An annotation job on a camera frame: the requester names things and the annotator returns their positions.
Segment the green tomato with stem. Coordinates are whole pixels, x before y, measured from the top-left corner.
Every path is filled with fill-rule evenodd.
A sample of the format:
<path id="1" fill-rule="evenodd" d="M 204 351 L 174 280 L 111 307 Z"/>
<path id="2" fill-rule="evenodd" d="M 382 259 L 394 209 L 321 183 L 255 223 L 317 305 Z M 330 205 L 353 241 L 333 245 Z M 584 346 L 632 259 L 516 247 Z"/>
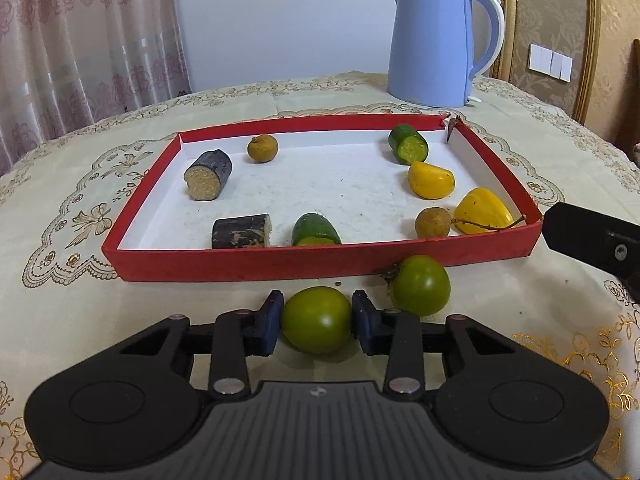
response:
<path id="1" fill-rule="evenodd" d="M 433 315 L 448 304 L 451 285 L 445 268 L 426 255 L 405 258 L 382 275 L 393 306 L 419 318 Z"/>

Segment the long dark sugarcane piece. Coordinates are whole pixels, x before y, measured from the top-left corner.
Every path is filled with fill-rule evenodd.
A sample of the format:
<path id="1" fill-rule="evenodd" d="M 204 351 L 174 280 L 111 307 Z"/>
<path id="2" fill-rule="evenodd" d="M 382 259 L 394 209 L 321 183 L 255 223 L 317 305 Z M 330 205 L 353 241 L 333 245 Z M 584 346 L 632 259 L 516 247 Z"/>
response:
<path id="1" fill-rule="evenodd" d="M 269 214 L 217 219 L 212 227 L 213 249 L 267 247 L 271 233 Z"/>

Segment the brown longan with stem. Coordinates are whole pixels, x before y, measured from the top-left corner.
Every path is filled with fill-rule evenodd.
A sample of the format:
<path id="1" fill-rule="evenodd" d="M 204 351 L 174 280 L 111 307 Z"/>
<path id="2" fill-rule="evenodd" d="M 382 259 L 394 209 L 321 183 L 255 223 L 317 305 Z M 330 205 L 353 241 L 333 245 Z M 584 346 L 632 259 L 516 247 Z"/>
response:
<path id="1" fill-rule="evenodd" d="M 498 232 L 514 228 L 525 221 L 525 216 L 518 220 L 512 220 L 505 226 L 491 226 L 488 223 L 478 223 L 471 220 L 455 219 L 451 217 L 449 211 L 442 207 L 430 207 L 423 209 L 414 220 L 414 230 L 419 240 L 430 240 L 436 237 L 446 237 L 455 224 L 462 226 L 474 226 L 481 231 Z"/>

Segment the green cucumber piece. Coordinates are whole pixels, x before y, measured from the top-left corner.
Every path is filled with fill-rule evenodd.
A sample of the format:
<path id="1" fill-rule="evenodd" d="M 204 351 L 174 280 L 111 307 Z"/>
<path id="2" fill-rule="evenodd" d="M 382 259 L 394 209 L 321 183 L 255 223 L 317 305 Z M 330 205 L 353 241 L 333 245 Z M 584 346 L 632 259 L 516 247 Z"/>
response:
<path id="1" fill-rule="evenodd" d="M 424 162 L 428 156 L 428 144 L 421 133 L 409 124 L 399 124 L 390 130 L 388 145 L 401 165 Z"/>
<path id="2" fill-rule="evenodd" d="M 322 214 L 307 212 L 300 216 L 292 231 L 293 246 L 341 245 L 341 237 Z"/>

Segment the yellow pepper piece large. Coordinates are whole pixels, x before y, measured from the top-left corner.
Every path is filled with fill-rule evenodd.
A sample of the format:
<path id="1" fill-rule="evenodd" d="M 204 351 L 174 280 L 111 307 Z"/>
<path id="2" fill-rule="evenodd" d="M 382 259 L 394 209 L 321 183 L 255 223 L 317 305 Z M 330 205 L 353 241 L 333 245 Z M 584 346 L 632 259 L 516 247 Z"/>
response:
<path id="1" fill-rule="evenodd" d="M 473 188 L 454 210 L 452 223 L 463 234 L 508 228 L 514 218 L 508 207 L 488 188 Z"/>

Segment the thick dark sugarcane piece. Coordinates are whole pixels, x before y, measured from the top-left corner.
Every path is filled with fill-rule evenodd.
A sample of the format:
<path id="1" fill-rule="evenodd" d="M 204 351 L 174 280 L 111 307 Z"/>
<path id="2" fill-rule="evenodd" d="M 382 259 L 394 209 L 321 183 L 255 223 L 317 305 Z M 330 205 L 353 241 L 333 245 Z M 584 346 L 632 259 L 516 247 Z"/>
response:
<path id="1" fill-rule="evenodd" d="M 206 151 L 183 174 L 192 200 L 216 200 L 232 173 L 232 160 L 221 150 Z"/>

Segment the brown longan round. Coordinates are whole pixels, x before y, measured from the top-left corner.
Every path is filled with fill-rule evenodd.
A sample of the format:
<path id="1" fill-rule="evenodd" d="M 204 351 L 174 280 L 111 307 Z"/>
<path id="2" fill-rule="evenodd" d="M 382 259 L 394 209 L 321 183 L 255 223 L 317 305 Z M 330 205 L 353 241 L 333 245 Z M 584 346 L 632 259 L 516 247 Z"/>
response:
<path id="1" fill-rule="evenodd" d="M 246 150 L 251 160 L 263 164 L 264 162 L 271 162 L 277 156 L 279 144 L 274 136 L 260 134 L 259 136 L 254 136 L 248 142 Z"/>

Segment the red shallow cardboard box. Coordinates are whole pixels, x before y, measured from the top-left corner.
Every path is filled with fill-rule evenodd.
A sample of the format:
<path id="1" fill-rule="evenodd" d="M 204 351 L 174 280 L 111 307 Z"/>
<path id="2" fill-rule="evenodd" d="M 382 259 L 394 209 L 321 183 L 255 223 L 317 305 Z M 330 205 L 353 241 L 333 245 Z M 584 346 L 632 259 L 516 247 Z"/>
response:
<path id="1" fill-rule="evenodd" d="M 450 170 L 452 209 L 473 188 L 508 207 L 514 228 L 418 240 L 413 221 L 426 201 L 408 185 L 388 134 L 412 125 L 428 161 Z M 254 162 L 247 144 L 260 134 L 279 144 L 271 162 Z M 192 200 L 184 172 L 206 151 L 224 151 L 232 173 L 216 200 Z M 322 214 L 341 245 L 293 246 L 296 220 Z M 269 214 L 267 247 L 213 249 L 217 219 Z M 413 255 L 461 266 L 529 255 L 542 215 L 515 174 L 469 124 L 454 115 L 367 114 L 254 120 L 178 133 L 122 208 L 102 250 L 130 282 L 233 282 L 379 274 Z"/>

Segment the cream embroidered tablecloth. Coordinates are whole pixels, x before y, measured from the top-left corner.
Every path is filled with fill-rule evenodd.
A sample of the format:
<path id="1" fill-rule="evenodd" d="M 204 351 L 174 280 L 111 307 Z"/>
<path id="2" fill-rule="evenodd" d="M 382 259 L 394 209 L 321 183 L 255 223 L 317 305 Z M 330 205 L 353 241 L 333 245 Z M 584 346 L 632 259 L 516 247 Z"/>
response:
<path id="1" fill-rule="evenodd" d="M 548 207 L 560 200 L 639 218 L 639 171 L 559 108 L 478 78 L 464 114 Z M 242 120 L 403 113 L 379 74 L 344 73 L 201 91 L 107 118 L 47 142 L 1 180 L 1 473 L 36 456 L 23 424 L 40 382 L 175 312 L 197 323 L 259 306 L 256 284 L 121 281 L 101 246 L 122 204 L 174 133 Z M 591 379 L 611 422 L 597 455 L 612 476 L 639 474 L 639 307 L 616 278 L 538 245 L 525 259 L 449 272 L 449 310 L 476 318 Z"/>

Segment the gold padded headboard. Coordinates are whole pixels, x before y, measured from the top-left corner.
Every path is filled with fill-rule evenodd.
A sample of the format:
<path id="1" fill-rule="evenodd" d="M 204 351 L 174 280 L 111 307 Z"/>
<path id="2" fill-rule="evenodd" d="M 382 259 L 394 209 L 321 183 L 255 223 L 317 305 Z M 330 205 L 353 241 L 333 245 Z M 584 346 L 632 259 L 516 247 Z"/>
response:
<path id="1" fill-rule="evenodd" d="M 491 76 L 639 154 L 639 0 L 501 0 L 506 40 Z M 529 68 L 530 49 L 572 59 L 567 82 Z"/>

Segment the blue electric kettle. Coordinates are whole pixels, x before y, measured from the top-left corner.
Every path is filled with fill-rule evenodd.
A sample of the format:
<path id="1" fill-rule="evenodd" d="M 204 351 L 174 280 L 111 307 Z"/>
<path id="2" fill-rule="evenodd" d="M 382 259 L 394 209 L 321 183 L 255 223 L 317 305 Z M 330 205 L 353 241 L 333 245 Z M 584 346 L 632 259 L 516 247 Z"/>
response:
<path id="1" fill-rule="evenodd" d="M 387 91 L 416 105 L 454 108 L 469 101 L 474 78 L 495 62 L 506 36 L 500 0 L 394 0 Z M 489 18 L 490 38 L 474 58 L 473 9 Z"/>

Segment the pink patterned curtain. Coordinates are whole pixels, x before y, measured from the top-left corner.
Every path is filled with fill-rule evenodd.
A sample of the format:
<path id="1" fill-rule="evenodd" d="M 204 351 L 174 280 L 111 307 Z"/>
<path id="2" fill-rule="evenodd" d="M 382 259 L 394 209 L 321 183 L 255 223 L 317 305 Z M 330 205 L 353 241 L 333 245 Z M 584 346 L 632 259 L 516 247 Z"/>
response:
<path id="1" fill-rule="evenodd" d="M 190 93 L 174 0 L 1 0 L 1 170 Z"/>

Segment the white wall switch panel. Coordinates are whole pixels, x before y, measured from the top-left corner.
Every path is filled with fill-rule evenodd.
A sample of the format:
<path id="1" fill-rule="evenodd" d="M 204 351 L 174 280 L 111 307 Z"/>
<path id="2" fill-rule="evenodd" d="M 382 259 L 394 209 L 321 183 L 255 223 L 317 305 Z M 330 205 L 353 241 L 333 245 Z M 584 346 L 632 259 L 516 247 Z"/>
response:
<path id="1" fill-rule="evenodd" d="M 538 44 L 531 44 L 529 46 L 528 68 L 538 74 L 570 82 L 573 73 L 573 59 L 563 53 L 538 46 Z"/>

